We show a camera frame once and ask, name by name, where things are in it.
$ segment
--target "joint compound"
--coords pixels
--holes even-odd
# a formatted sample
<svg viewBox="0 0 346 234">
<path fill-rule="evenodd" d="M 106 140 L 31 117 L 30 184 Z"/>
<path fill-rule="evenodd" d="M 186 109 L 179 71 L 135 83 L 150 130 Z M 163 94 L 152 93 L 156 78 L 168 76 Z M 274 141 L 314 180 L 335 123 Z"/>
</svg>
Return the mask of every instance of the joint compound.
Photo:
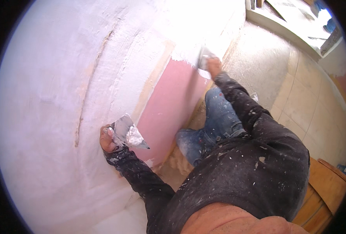
<svg viewBox="0 0 346 234">
<path fill-rule="evenodd" d="M 129 132 L 126 134 L 126 145 L 128 147 L 137 146 L 142 143 L 143 137 L 139 133 L 137 127 L 131 126 Z"/>
</svg>

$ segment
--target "floor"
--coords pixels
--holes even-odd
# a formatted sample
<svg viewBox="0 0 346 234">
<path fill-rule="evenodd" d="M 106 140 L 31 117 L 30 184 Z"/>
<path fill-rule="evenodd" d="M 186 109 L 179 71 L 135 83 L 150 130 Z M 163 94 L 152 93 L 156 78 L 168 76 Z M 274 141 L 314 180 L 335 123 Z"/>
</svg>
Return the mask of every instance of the floor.
<svg viewBox="0 0 346 234">
<path fill-rule="evenodd" d="M 326 10 L 319 12 L 316 17 L 310 5 L 303 0 L 267 0 L 270 5 L 290 26 L 309 38 L 311 46 L 320 48 L 330 33 L 326 32 L 322 26 L 326 25 L 331 18 Z"/>
<path fill-rule="evenodd" d="M 346 105 L 328 75 L 306 54 L 246 21 L 224 57 L 223 70 L 250 94 L 256 92 L 260 105 L 302 140 L 311 157 L 346 165 Z M 202 103 L 188 127 L 200 129 L 204 121 Z M 158 174 L 176 191 L 192 169 L 175 147 Z"/>
</svg>

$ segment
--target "blue jeans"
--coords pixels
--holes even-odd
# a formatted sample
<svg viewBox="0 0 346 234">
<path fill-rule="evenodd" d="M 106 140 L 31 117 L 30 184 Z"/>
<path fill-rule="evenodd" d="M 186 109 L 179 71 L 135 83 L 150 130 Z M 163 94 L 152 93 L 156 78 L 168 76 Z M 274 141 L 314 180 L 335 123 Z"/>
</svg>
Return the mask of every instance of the blue jeans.
<svg viewBox="0 0 346 234">
<path fill-rule="evenodd" d="M 191 165 L 197 166 L 202 156 L 220 140 L 236 137 L 245 132 L 232 105 L 221 89 L 214 87 L 207 91 L 206 122 L 199 130 L 181 129 L 176 134 L 176 142 L 182 154 Z"/>
</svg>

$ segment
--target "right hand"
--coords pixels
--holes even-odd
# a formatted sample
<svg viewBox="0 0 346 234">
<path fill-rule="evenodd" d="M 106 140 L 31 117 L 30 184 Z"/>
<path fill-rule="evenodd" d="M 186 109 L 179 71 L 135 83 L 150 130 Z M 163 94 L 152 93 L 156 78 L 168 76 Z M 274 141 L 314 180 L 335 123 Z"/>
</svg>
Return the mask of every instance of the right hand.
<svg viewBox="0 0 346 234">
<path fill-rule="evenodd" d="M 207 59 L 207 69 L 211 73 L 212 80 L 215 80 L 215 77 L 222 72 L 221 70 L 221 61 L 219 58 L 209 58 Z"/>
<path fill-rule="evenodd" d="M 113 143 L 113 132 L 109 129 L 110 124 L 107 124 L 105 126 L 102 126 L 100 128 L 100 146 L 105 152 L 112 152 L 114 151 L 117 146 L 115 143 Z"/>
</svg>

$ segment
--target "paint-splattered sleeve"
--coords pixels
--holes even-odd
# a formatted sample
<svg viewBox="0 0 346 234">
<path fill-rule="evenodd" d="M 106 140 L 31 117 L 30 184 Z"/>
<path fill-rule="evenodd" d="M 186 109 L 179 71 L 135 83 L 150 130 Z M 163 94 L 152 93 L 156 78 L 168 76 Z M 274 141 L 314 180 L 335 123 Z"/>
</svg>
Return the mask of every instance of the paint-splattered sleeve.
<svg viewBox="0 0 346 234">
<path fill-rule="evenodd" d="M 218 74 L 215 83 L 220 87 L 225 98 L 232 104 L 237 116 L 242 121 L 244 129 L 254 139 L 277 148 L 280 146 L 279 143 L 284 142 L 285 146 L 288 144 L 291 147 L 294 146 L 293 148 L 305 149 L 294 133 L 277 123 L 268 110 L 250 98 L 246 89 L 234 79 L 231 79 L 225 72 Z"/>
</svg>

